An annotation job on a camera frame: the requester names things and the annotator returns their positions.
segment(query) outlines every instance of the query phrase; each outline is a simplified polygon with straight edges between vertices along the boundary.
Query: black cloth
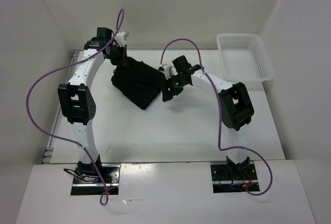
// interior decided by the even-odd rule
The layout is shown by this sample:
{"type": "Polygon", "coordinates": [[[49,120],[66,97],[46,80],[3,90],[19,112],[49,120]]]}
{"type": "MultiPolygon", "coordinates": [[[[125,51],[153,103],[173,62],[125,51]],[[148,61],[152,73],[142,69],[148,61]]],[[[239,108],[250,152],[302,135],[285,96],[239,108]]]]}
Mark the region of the black cloth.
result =
{"type": "Polygon", "coordinates": [[[113,85],[141,109],[146,109],[160,94],[162,72],[153,67],[127,57],[129,67],[118,66],[112,77],[113,85]]]}

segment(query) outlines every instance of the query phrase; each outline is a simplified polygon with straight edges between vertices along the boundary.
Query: white surface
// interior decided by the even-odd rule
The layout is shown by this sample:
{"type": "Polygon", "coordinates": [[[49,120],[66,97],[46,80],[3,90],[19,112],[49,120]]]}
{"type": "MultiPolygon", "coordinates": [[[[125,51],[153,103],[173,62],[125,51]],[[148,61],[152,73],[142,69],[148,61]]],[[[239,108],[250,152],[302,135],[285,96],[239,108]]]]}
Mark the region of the white surface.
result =
{"type": "MultiPolygon", "coordinates": [[[[115,29],[126,11],[123,30],[130,48],[163,48],[183,37],[200,48],[216,48],[220,33],[259,34],[276,0],[44,0],[73,49],[94,37],[99,26],[115,29]]],[[[186,48],[182,42],[173,47],[186,48]]]]}
{"type": "Polygon", "coordinates": [[[268,52],[258,35],[219,34],[216,40],[225,80],[263,82],[274,77],[268,52]]]}
{"type": "MultiPolygon", "coordinates": [[[[167,51],[165,62],[186,55],[194,65],[196,51],[167,51]]],[[[161,51],[128,51],[128,55],[155,68],[161,51]]],[[[220,76],[218,51],[202,51],[203,65],[220,76]]],[[[127,99],[111,83],[115,66],[105,61],[92,84],[97,113],[93,120],[95,143],[102,162],[217,161],[227,153],[217,148],[218,107],[216,98],[200,88],[186,86],[171,101],[160,94],[146,111],[127,99]]],[[[249,124],[248,147],[266,159],[284,159],[273,118],[261,84],[249,89],[255,115],[249,124]]],[[[66,118],[56,126],[59,136],[74,138],[66,118]]],[[[228,147],[228,131],[223,125],[222,145],[228,147]]],[[[76,163],[76,145],[55,140],[51,163],[76,163]]],[[[251,159],[258,159],[250,154],[251,159]]]]}
{"type": "Polygon", "coordinates": [[[275,70],[266,84],[276,127],[317,223],[330,223],[331,0],[279,0],[261,34],[275,70]]]}
{"type": "MultiPolygon", "coordinates": [[[[39,75],[68,63],[70,52],[42,0],[1,0],[0,12],[0,222],[12,224],[48,140],[28,120],[26,93],[39,75]]],[[[47,130],[66,73],[45,79],[31,96],[33,116],[47,130]],[[54,90],[45,94],[48,87],[54,90]]]]}
{"type": "MultiPolygon", "coordinates": [[[[109,205],[100,196],[70,196],[72,176],[63,168],[34,166],[17,224],[35,223],[291,223],[313,224],[294,161],[270,161],[274,184],[261,197],[245,192],[213,194],[210,164],[123,164],[119,195],[109,205]]],[[[255,162],[260,187],[269,172],[255,162]]]]}

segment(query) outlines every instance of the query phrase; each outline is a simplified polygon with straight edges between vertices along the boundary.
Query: white plastic basket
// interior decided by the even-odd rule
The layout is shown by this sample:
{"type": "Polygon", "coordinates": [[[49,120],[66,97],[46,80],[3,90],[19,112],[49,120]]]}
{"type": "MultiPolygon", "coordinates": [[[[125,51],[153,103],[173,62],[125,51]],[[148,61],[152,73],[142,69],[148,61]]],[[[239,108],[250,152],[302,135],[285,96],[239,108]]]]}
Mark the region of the white plastic basket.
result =
{"type": "Polygon", "coordinates": [[[224,79],[263,82],[274,77],[267,50],[258,35],[219,34],[216,39],[224,79]]]}

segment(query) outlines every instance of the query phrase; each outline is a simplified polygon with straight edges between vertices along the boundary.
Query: white wall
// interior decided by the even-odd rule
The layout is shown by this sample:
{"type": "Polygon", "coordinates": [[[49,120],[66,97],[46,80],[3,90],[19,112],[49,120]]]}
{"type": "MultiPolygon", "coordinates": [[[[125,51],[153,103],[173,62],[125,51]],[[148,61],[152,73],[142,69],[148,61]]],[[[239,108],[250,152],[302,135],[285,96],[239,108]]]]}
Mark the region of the white wall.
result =
{"type": "Polygon", "coordinates": [[[330,223],[331,0],[278,0],[261,34],[275,69],[265,84],[285,155],[318,223],[330,223]]]}
{"type": "MultiPolygon", "coordinates": [[[[14,223],[32,165],[48,138],[29,122],[25,97],[41,74],[70,62],[70,50],[42,0],[0,1],[0,207],[1,223],[14,223]]],[[[50,130],[56,88],[66,71],[43,81],[31,98],[37,122],[50,130]]]]}
{"type": "MultiPolygon", "coordinates": [[[[123,29],[131,48],[163,48],[178,37],[200,48],[216,48],[219,33],[260,33],[276,0],[45,0],[73,49],[81,49],[98,26],[115,28],[126,9],[123,29]]],[[[191,47],[174,44],[174,47],[191,47]]]]}

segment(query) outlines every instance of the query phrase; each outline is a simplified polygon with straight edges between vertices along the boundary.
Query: gray wall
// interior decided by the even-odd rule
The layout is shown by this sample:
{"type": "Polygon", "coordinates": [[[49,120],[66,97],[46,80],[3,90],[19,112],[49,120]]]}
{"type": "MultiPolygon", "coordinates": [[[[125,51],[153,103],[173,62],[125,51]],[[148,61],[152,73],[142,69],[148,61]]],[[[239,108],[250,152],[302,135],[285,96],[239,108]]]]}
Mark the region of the gray wall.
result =
{"type": "Polygon", "coordinates": [[[330,223],[331,0],[278,0],[261,36],[275,69],[265,89],[285,155],[296,159],[317,223],[330,223]]]}
{"type": "MultiPolygon", "coordinates": [[[[120,8],[130,48],[163,48],[191,38],[200,48],[216,48],[220,33],[257,33],[276,0],[45,0],[73,49],[81,49],[98,26],[115,28],[120,8]]],[[[173,47],[191,47],[185,42],[173,47]]]]}
{"type": "MultiPolygon", "coordinates": [[[[26,93],[41,74],[70,62],[70,50],[42,0],[0,1],[0,208],[1,223],[14,223],[34,163],[48,137],[29,122],[26,93]]],[[[33,92],[36,121],[50,130],[58,106],[56,88],[66,71],[33,92]]]]}

